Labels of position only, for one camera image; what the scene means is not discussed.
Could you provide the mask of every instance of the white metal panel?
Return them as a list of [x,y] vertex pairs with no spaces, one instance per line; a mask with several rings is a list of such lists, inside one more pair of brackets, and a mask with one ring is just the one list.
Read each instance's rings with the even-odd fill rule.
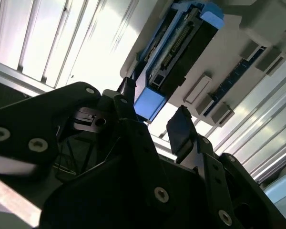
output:
[[87,42],[81,48],[72,70],[74,77],[70,78],[68,83],[85,81],[101,92],[106,88],[117,89],[121,83],[118,77],[121,66],[111,52],[116,45],[117,34],[123,26],[123,20],[129,20],[125,16],[129,16],[130,11],[133,12],[132,6],[136,6],[136,3],[135,0],[106,1]]
[[286,138],[281,136],[280,131],[286,130],[286,108],[282,110],[275,118],[273,118],[266,126],[264,126],[253,138],[251,138],[236,153],[235,157],[244,163],[251,159],[260,150],[260,148],[268,142],[269,139],[275,137],[276,144],[283,146]]
[[267,161],[274,154],[279,153],[282,146],[286,144],[286,128],[283,129],[275,138],[273,138],[267,145],[260,149],[252,158],[244,163],[248,172],[252,172],[258,168],[261,162]]
[[1,0],[0,63],[17,69],[32,0]]
[[174,105],[167,103],[148,126],[149,132],[155,136],[162,134],[166,130],[167,122],[172,118],[177,109]]
[[65,24],[62,26],[61,34],[57,36],[44,74],[47,78],[46,83],[49,86],[54,87],[56,84],[65,56],[74,37],[74,32],[76,27],[79,26],[80,15],[85,9],[85,4],[84,0],[72,0],[70,6],[67,8],[68,15]]
[[204,121],[199,121],[197,125],[195,126],[195,128],[196,128],[197,133],[205,136],[212,129],[212,126]]
[[247,119],[255,114],[260,106],[267,101],[267,96],[275,89],[280,88],[280,83],[286,78],[286,61],[271,76],[266,76],[263,81],[246,97],[235,109],[235,115],[221,128],[217,128],[208,137],[213,147],[217,150],[229,137],[235,133]]
[[81,50],[84,40],[88,37],[91,31],[92,19],[95,15],[97,6],[102,4],[103,0],[85,1],[82,15],[79,17],[78,26],[75,28],[74,36],[68,48],[67,54],[63,61],[60,73],[55,83],[56,88],[63,87],[67,84],[74,63]]
[[37,6],[37,17],[23,56],[22,72],[41,80],[48,60],[66,0],[41,0]]
[[234,154],[250,138],[255,136],[273,116],[280,112],[286,103],[286,84],[270,97],[220,148],[217,154],[223,152]]

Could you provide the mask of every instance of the black metal bracket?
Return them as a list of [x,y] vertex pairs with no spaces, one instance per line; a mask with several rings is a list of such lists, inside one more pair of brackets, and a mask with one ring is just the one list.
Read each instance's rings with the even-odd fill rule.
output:
[[243,228],[234,215],[223,165],[215,159],[212,144],[199,135],[186,107],[181,106],[167,124],[177,162],[196,171],[204,181],[209,212],[220,228]]
[[118,132],[129,144],[131,162],[135,163],[146,198],[157,210],[173,212],[174,194],[147,126],[138,121],[134,107],[126,97],[116,95],[113,103],[119,119]]
[[96,88],[74,83],[1,108],[0,174],[43,176],[59,153],[57,139],[68,118],[99,99]]

